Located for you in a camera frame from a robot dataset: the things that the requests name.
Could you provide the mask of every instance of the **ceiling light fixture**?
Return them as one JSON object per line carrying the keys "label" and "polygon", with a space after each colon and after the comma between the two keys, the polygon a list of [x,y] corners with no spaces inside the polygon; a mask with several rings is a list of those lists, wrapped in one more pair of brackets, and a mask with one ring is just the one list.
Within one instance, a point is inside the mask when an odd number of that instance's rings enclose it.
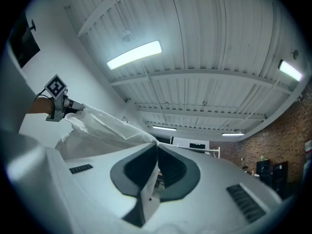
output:
{"label": "ceiling light fixture", "polygon": [[148,57],[148,56],[152,56],[155,54],[159,54],[161,52],[162,50],[161,50],[159,41],[152,41],[145,45],[139,46],[138,48],[129,50],[128,52],[123,53],[122,55],[110,60],[107,63],[107,66],[110,69],[118,68],[131,61],[138,60],[138,59]]}
{"label": "ceiling light fixture", "polygon": [[301,80],[302,74],[297,71],[294,67],[290,66],[287,62],[284,60],[281,60],[278,66],[278,69],[287,75],[291,76],[297,81]]}
{"label": "ceiling light fixture", "polygon": [[243,136],[244,133],[237,133],[237,134],[222,134],[222,136]]}
{"label": "ceiling light fixture", "polygon": [[176,131],[175,128],[168,128],[168,127],[157,127],[157,126],[153,126],[153,128],[162,129],[162,130],[169,130],[169,131]]}

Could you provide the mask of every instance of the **white corrugated ceiling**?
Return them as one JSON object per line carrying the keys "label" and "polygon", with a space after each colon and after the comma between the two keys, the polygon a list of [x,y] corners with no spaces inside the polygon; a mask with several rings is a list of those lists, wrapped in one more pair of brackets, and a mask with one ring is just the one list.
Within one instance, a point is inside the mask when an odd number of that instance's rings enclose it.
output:
{"label": "white corrugated ceiling", "polygon": [[[273,115],[297,86],[280,73],[279,61],[295,62],[305,71],[299,30],[277,0],[66,3],[90,56],[120,96],[135,101],[147,125],[218,135],[248,132]],[[161,54],[114,70],[106,65],[154,40]],[[295,49],[300,53],[296,61]]]}

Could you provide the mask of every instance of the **white fabric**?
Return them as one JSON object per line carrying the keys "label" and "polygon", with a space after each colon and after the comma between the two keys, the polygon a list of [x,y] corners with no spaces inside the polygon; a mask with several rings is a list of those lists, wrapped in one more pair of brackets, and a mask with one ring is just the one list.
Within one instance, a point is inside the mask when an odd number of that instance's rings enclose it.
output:
{"label": "white fabric", "polygon": [[99,109],[85,105],[83,111],[70,113],[65,120],[73,129],[57,143],[63,159],[108,154],[143,143],[158,143],[155,137]]}

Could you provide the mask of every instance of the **brick wall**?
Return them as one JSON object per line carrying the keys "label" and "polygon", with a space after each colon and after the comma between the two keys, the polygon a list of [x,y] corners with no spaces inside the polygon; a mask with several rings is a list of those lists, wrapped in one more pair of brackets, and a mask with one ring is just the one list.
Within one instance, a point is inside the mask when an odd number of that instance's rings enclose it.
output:
{"label": "brick wall", "polygon": [[295,102],[271,125],[240,142],[210,142],[210,148],[221,148],[221,158],[239,167],[255,171],[261,155],[271,164],[288,161],[288,182],[300,181],[306,162],[304,144],[312,139],[312,80]]}

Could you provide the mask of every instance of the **ceiling fixture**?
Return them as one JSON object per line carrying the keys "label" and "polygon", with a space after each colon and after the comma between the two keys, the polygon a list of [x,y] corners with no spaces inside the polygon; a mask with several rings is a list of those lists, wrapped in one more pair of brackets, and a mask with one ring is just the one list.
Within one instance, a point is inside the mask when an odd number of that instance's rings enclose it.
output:
{"label": "ceiling fixture", "polygon": [[284,73],[286,73],[287,75],[291,76],[292,78],[294,78],[297,81],[301,80],[302,74],[300,72],[298,72],[295,68],[293,68],[292,66],[290,66],[287,62],[285,62],[284,60],[281,60],[278,66],[278,69],[280,71],[283,71]]}
{"label": "ceiling fixture", "polygon": [[107,66],[110,69],[118,68],[126,63],[134,60],[138,60],[144,57],[152,56],[161,53],[161,47],[159,41],[152,41],[145,45],[139,46],[138,48],[129,50],[128,52],[110,60]]}
{"label": "ceiling fixture", "polygon": [[237,133],[237,134],[222,134],[222,136],[243,136],[244,133]]}
{"label": "ceiling fixture", "polygon": [[153,126],[153,128],[162,129],[162,130],[169,130],[169,131],[176,131],[175,128],[168,128],[168,127],[157,127],[157,126]]}

